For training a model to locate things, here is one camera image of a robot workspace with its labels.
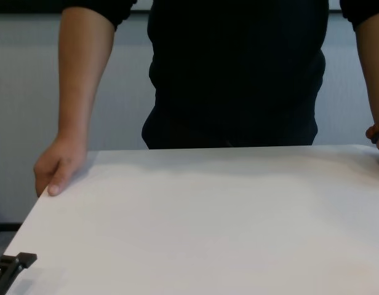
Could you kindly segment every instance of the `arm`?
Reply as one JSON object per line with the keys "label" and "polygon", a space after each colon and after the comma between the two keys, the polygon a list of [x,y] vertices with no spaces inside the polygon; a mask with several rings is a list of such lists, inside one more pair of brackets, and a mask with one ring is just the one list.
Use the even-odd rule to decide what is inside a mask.
{"label": "arm", "polygon": [[113,47],[114,26],[85,8],[63,11],[59,40],[58,136],[87,141],[95,93]]}
{"label": "arm", "polygon": [[34,167],[38,195],[46,187],[50,195],[61,193],[86,160],[95,93],[110,57],[114,30],[133,4],[133,0],[69,2],[62,15],[58,50],[58,133]]}
{"label": "arm", "polygon": [[370,108],[374,122],[379,124],[379,2],[341,0],[341,8],[356,31]]}
{"label": "arm", "polygon": [[379,123],[379,14],[359,25],[356,37],[374,122]]}

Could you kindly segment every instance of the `white table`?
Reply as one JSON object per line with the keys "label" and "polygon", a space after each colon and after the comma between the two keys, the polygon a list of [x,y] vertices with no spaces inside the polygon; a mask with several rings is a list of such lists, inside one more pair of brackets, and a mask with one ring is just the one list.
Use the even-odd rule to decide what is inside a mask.
{"label": "white table", "polygon": [[379,295],[379,153],[91,153],[6,254],[11,295]]}

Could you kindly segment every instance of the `black pants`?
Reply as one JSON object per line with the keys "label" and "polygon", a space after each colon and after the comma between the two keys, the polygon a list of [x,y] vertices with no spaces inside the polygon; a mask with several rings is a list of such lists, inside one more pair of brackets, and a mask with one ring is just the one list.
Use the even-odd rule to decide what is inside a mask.
{"label": "black pants", "polygon": [[314,117],[285,127],[269,126],[261,131],[210,132],[191,128],[155,107],[145,125],[142,137],[149,149],[240,148],[256,146],[309,146],[317,134]]}

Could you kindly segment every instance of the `sleeve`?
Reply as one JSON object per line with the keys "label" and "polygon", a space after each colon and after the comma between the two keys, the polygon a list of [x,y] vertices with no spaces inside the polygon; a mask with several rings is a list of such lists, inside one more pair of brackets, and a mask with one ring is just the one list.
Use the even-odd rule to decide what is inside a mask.
{"label": "sleeve", "polygon": [[340,0],[343,15],[354,26],[354,30],[365,20],[379,14],[379,0]]}
{"label": "sleeve", "polygon": [[117,29],[130,15],[131,7],[137,0],[63,0],[63,9],[84,7],[107,18]]}

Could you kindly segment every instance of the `bracelet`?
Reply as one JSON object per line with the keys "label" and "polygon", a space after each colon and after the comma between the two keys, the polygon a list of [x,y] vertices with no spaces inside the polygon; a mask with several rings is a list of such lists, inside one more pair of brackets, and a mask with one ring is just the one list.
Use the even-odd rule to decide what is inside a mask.
{"label": "bracelet", "polygon": [[379,123],[374,124],[366,131],[366,137],[370,139],[373,144],[377,144],[379,140]]}

